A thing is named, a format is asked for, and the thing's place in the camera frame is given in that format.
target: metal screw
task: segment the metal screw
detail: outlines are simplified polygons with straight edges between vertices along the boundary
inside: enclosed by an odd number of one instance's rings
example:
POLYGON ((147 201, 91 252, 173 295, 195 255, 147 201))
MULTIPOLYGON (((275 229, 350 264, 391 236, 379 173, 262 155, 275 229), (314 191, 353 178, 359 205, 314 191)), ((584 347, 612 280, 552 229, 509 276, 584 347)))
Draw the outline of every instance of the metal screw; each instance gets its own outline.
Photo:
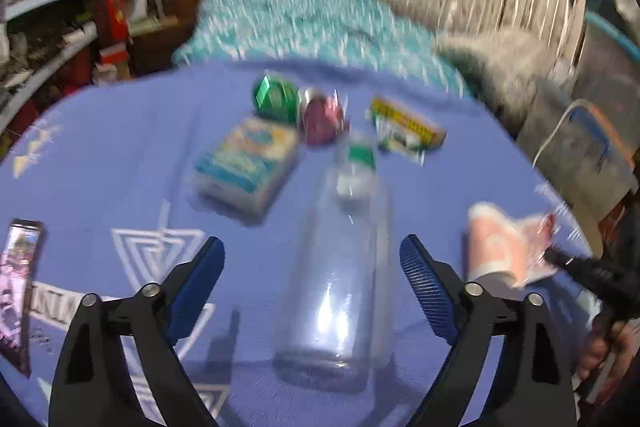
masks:
POLYGON ((545 303, 545 299, 543 299, 542 295, 538 293, 530 293, 527 299, 529 299, 529 302, 534 306, 542 306, 542 304, 545 303))
POLYGON ((145 297, 155 297, 159 293, 160 293, 160 285, 155 282, 150 282, 149 284, 146 284, 142 288, 142 295, 144 295, 145 297))
POLYGON ((469 295, 478 297, 479 295, 482 295, 484 290, 482 289, 482 286, 479 285, 478 283, 469 282, 465 284, 465 292, 467 292, 469 295))
POLYGON ((98 301, 98 296, 95 293, 87 293, 84 297, 82 297, 82 306, 93 306, 98 301))

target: green can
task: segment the green can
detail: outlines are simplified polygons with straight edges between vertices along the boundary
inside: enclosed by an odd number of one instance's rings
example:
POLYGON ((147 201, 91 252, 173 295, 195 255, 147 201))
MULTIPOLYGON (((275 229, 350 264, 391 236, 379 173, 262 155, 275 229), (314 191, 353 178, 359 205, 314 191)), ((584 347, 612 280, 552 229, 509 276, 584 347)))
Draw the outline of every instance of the green can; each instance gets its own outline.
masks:
POLYGON ((277 73, 265 72, 255 84, 254 105, 259 116, 296 125, 298 88, 277 73))

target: blue tablecloth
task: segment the blue tablecloth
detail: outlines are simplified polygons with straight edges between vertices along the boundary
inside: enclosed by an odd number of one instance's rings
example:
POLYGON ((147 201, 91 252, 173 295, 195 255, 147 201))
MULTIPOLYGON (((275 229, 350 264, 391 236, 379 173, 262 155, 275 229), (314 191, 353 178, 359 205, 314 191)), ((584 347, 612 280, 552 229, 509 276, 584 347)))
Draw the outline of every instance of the blue tablecloth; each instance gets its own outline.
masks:
MULTIPOLYGON (((0 165, 0 227, 17 217, 40 220, 49 232, 31 305, 31 378, 0 359, 0 371, 37 419, 47 420, 50 383, 79 297, 132 295, 190 259, 209 235, 225 243, 226 266, 193 335, 177 352, 221 425, 404 426, 427 393, 449 347, 432 333, 399 269, 392 362, 364 390, 300 389, 273 370, 274 318, 316 180, 334 148, 303 152, 258 226, 218 213, 190 184, 197 156, 251 113, 251 87, 265 68, 298 85, 348 95, 356 128, 368 127, 365 109, 382 92, 447 129, 442 149, 422 167, 396 154, 378 160, 392 188, 396 251, 404 236, 416 233, 434 258, 463 276, 466 212, 484 200, 514 217, 557 211, 559 243, 588 253, 562 201, 473 100, 313 60, 210 62, 85 89, 38 120, 0 165)), ((565 349, 575 353, 587 320, 575 302, 578 288, 556 275, 535 289, 550 302, 565 349)), ((125 346, 145 413, 158 419, 129 339, 125 346)), ((481 411, 499 348, 496 339, 465 421, 481 411)))

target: box with blue label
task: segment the box with blue label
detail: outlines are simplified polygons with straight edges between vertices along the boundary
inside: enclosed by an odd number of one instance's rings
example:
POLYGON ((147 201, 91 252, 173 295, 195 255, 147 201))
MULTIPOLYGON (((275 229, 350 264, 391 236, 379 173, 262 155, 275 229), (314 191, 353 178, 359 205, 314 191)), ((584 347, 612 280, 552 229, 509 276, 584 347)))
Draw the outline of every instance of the box with blue label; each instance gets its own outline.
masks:
POLYGON ((247 118, 196 162, 195 184, 208 196, 261 216, 298 157, 295 128, 247 118))

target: teal bedspread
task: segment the teal bedspread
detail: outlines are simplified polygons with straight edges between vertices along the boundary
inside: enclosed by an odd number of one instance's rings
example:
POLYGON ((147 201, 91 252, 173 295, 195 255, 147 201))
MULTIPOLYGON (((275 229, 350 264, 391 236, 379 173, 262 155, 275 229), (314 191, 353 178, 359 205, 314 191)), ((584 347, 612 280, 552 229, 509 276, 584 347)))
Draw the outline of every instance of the teal bedspread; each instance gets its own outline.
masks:
POLYGON ((432 53, 432 39, 376 0, 201 0, 193 37, 173 62, 313 57, 470 96, 458 70, 432 53))

